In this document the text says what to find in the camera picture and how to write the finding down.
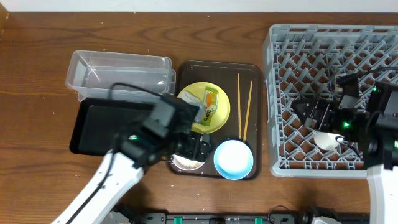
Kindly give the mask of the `white napkin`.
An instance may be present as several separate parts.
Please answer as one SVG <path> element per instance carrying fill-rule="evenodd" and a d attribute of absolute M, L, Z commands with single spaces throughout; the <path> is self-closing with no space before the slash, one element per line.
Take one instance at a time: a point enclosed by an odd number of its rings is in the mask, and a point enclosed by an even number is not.
<path fill-rule="evenodd" d="M 199 98 L 197 98 L 196 96 L 194 96 L 192 93 L 190 93 L 189 91 L 183 91 L 181 92 L 180 98 L 187 102 L 190 105 L 193 106 L 197 106 L 200 109 L 203 109 L 203 105 L 202 102 Z"/>

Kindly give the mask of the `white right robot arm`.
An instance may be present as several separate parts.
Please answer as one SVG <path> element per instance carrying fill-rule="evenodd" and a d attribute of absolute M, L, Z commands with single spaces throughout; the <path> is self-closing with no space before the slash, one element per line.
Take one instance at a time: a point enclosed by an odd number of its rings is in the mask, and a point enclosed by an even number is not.
<path fill-rule="evenodd" d="M 362 158 L 370 223 L 397 223 L 397 85 L 375 82 L 363 112 L 321 98 L 294 100 L 292 108 L 315 130 L 318 147 L 327 151 L 344 145 Z"/>

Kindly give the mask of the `green snack wrapper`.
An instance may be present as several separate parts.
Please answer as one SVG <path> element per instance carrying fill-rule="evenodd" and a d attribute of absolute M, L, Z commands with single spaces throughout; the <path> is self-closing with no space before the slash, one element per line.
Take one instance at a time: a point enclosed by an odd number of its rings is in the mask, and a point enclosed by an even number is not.
<path fill-rule="evenodd" d="M 203 99 L 205 114 L 201 119 L 201 125 L 210 126 L 211 120 L 213 119 L 218 107 L 218 96 L 219 93 L 217 89 L 211 87 L 205 88 L 205 95 Z"/>

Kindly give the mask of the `pink white bowl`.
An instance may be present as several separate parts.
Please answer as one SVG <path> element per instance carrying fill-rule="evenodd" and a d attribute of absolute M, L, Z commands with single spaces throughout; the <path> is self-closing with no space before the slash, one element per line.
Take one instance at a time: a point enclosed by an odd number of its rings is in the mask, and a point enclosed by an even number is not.
<path fill-rule="evenodd" d="M 179 170 L 185 170 L 185 171 L 193 171 L 199 169 L 204 164 L 204 162 L 198 162 L 186 159 L 182 156 L 178 156 L 175 154 L 172 155 L 172 163 L 176 167 L 178 167 Z"/>

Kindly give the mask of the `blue bowl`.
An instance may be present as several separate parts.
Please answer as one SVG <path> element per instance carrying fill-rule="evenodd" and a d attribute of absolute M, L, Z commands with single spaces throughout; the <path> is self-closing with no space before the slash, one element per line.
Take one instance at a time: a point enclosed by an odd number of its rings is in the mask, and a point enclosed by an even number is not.
<path fill-rule="evenodd" d="M 225 179 L 240 180 L 251 172 L 254 156 L 247 144 L 230 139 L 216 148 L 213 163 L 216 171 Z"/>

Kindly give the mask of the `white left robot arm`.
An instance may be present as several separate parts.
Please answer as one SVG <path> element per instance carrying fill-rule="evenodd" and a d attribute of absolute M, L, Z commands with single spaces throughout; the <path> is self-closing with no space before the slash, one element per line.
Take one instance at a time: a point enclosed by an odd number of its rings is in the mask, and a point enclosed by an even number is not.
<path fill-rule="evenodd" d="M 166 130 L 158 135 L 133 128 L 115 135 L 114 146 L 103 157 L 96 173 L 54 223 L 101 223 L 123 195 L 161 160 L 177 157 L 205 162 L 214 149 L 210 134 Z"/>

